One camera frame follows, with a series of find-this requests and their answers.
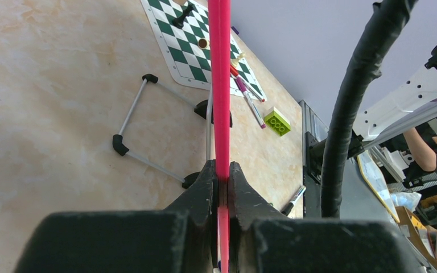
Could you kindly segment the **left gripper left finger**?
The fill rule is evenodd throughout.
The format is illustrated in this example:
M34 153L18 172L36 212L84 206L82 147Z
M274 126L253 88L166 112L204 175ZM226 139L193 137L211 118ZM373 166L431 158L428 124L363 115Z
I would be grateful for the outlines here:
M56 212L41 220L15 272L212 272L216 163L162 210Z

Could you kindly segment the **white board with pink frame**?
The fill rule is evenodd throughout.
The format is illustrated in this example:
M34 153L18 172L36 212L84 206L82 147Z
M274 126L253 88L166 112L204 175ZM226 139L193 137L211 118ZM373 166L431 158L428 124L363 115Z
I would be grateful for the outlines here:
M218 228L221 272L229 271L229 110L230 110L230 2L209 1L209 33L218 178Z

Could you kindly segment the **person forearm in background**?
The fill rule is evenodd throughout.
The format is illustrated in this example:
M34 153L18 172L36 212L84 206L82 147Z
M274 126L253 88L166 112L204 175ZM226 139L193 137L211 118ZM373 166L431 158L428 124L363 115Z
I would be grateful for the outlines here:
M403 133L416 164L425 172L437 171L437 153L424 141L416 128Z

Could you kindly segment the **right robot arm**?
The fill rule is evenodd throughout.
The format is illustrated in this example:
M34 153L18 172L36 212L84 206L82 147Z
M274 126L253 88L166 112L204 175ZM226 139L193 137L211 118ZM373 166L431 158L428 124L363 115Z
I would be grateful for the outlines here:
M437 99L437 45L431 57L404 84L357 115L353 132L366 142L403 117Z

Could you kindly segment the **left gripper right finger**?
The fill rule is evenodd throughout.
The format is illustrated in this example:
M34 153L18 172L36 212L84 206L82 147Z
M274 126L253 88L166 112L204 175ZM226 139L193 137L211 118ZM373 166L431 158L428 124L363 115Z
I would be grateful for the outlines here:
M422 272L403 234L387 222L292 219L230 164L230 272Z

